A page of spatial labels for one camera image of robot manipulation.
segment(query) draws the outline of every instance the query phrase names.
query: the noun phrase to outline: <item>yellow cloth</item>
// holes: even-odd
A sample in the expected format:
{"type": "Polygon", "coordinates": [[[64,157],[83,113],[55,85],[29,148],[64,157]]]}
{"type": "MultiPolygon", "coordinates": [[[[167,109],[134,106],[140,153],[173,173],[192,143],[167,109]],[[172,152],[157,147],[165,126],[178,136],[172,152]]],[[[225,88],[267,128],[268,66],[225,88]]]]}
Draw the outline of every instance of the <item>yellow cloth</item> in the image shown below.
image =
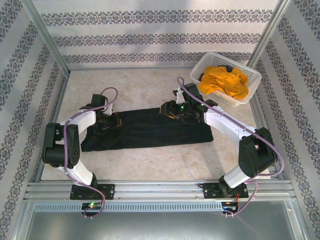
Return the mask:
{"type": "Polygon", "coordinates": [[[232,72],[227,72],[224,66],[208,66],[199,83],[199,89],[204,94],[211,94],[218,90],[241,100],[249,93],[247,85],[248,77],[236,67],[232,72]]]}

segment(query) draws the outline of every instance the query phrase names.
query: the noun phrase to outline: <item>wire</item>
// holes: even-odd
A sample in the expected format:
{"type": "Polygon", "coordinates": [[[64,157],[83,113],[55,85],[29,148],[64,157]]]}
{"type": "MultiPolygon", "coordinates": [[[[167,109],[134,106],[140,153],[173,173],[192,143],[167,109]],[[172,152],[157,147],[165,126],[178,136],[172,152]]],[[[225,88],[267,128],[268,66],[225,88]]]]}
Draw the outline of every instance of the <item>wire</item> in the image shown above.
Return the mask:
{"type": "MultiPolygon", "coordinates": [[[[206,106],[208,109],[214,111],[215,113],[219,114],[220,116],[222,117],[225,117],[226,119],[228,119],[229,121],[231,121],[232,123],[236,124],[237,126],[239,126],[241,129],[243,129],[243,131],[246,131],[247,133],[250,133],[251,135],[253,135],[254,137],[256,137],[257,139],[261,140],[262,142],[264,142],[265,144],[267,144],[278,156],[281,164],[280,164],[280,169],[279,171],[277,171],[276,173],[269,173],[269,174],[259,174],[258,176],[268,176],[268,177],[273,177],[273,176],[276,176],[278,174],[280,174],[284,168],[285,168],[285,161],[283,159],[283,157],[281,156],[280,152],[278,151],[278,149],[272,145],[270,142],[268,142],[266,139],[264,139],[263,137],[259,136],[258,134],[256,134],[255,132],[251,131],[250,129],[247,129],[245,126],[243,126],[241,123],[239,123],[238,121],[236,121],[235,119],[233,119],[232,117],[228,116],[228,115],[225,115],[223,112],[217,110],[217,109],[214,109],[213,107],[211,107],[209,104],[205,103],[204,101],[198,99],[196,96],[194,96],[192,93],[190,93],[186,87],[184,86],[185,85],[185,80],[183,77],[181,76],[178,76],[176,78],[178,84],[180,85],[180,87],[191,97],[193,98],[194,100],[198,101],[199,103],[203,104],[204,106],[206,106]]],[[[252,198],[254,197],[254,195],[256,194],[257,190],[258,190],[258,183],[256,181],[251,181],[251,178],[248,179],[247,181],[244,182],[245,184],[249,184],[249,183],[253,183],[256,185],[256,188],[253,192],[253,194],[250,196],[250,198],[248,199],[248,201],[245,203],[245,205],[240,209],[238,210],[236,213],[233,213],[231,211],[228,211],[228,210],[224,210],[224,212],[227,212],[229,213],[232,217],[241,213],[247,206],[248,204],[250,203],[250,201],[252,200],[252,198]]]]}
{"type": "MultiPolygon", "coordinates": [[[[73,115],[72,117],[70,117],[70,118],[65,122],[65,124],[64,124],[64,126],[63,126],[63,137],[64,137],[64,144],[63,144],[63,145],[64,145],[64,172],[66,173],[67,177],[68,177],[71,181],[73,181],[74,183],[79,184],[79,185],[81,185],[81,186],[83,186],[83,187],[86,187],[86,188],[88,188],[88,189],[94,190],[94,191],[96,191],[98,194],[100,194],[100,195],[102,196],[101,209],[100,209],[100,211],[97,212],[95,215],[91,216],[91,217],[90,217],[91,219],[97,217],[99,214],[102,213],[102,211],[104,210],[105,205],[106,205],[106,198],[105,198],[105,195],[104,195],[100,190],[98,190],[98,189],[96,189],[96,188],[94,188],[94,187],[92,187],[92,186],[90,186],[90,185],[86,185],[86,184],[84,184],[84,183],[82,183],[82,182],[79,182],[78,180],[74,179],[72,176],[69,175],[69,173],[68,173],[67,125],[68,125],[74,118],[76,118],[77,116],[79,116],[79,115],[81,115],[81,114],[84,114],[84,113],[89,112],[89,111],[95,111],[95,110],[99,110],[99,109],[104,109],[105,107],[113,104],[113,103],[115,102],[115,100],[118,98],[118,90],[117,90],[115,87],[110,86],[110,87],[106,87],[106,88],[101,92],[101,94],[103,94],[103,93],[104,93],[106,90],[108,90],[108,89],[113,89],[113,90],[115,91],[115,97],[114,97],[114,99],[113,99],[111,102],[109,102],[109,103],[107,103],[107,104],[105,104],[105,105],[102,105],[102,106],[98,106],[98,107],[93,107],[93,108],[90,108],[90,109],[81,110],[80,112],[77,112],[75,115],[73,115]]],[[[84,211],[83,215],[84,215],[84,218],[87,218],[87,217],[88,217],[88,216],[86,215],[86,211],[84,211]]]]}

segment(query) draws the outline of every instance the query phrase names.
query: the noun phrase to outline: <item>floor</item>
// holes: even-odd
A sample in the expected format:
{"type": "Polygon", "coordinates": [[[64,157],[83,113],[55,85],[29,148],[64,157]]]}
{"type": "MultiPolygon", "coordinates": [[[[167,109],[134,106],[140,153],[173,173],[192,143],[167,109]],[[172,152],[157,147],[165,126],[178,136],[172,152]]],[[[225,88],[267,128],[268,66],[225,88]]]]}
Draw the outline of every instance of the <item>floor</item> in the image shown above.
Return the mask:
{"type": "MultiPolygon", "coordinates": [[[[174,99],[177,76],[186,83],[190,68],[117,69],[72,71],[58,121],[75,114],[106,87],[115,87],[119,96],[113,105],[116,112],[158,108],[174,99]]],[[[113,99],[114,92],[105,95],[113,99]]],[[[249,103],[233,108],[218,104],[240,121],[255,126],[249,103]]],[[[80,160],[98,180],[190,180],[218,179],[238,163],[238,147],[218,130],[211,128],[213,142],[180,146],[82,152],[80,160]]],[[[62,171],[45,165],[42,180],[66,180],[62,171]]]]}

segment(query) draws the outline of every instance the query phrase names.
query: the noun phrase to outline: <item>white plastic basket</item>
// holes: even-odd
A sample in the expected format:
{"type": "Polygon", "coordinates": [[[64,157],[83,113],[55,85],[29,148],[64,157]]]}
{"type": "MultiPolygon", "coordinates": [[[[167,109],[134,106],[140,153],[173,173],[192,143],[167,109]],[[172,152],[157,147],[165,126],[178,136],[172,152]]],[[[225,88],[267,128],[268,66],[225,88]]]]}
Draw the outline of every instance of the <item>white plastic basket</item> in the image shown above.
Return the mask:
{"type": "Polygon", "coordinates": [[[231,105],[232,107],[237,107],[240,104],[246,104],[254,95],[255,91],[257,90],[260,81],[261,81],[261,74],[260,72],[253,70],[250,67],[247,67],[241,63],[233,61],[227,57],[221,56],[215,52],[208,52],[205,54],[201,60],[195,65],[190,73],[190,78],[194,81],[195,84],[199,84],[199,77],[201,74],[204,73],[205,69],[209,66],[221,66],[221,65],[229,65],[231,67],[237,67],[242,72],[244,72],[248,77],[248,90],[249,94],[242,100],[237,100],[231,96],[228,96],[225,93],[220,91],[215,91],[214,93],[210,93],[212,97],[218,99],[226,104],[231,105]]]}

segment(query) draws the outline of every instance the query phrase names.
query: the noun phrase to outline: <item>black cloth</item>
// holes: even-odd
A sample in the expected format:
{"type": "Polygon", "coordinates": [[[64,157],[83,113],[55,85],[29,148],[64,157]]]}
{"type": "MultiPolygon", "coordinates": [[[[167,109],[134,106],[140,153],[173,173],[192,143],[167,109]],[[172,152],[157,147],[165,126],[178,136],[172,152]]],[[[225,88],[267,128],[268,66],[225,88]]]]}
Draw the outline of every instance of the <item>black cloth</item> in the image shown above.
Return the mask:
{"type": "Polygon", "coordinates": [[[213,136],[205,123],[184,124],[160,114],[160,108],[118,112],[122,125],[97,134],[95,126],[87,129],[81,143],[83,152],[118,149],[163,147],[212,142],[213,136]]]}

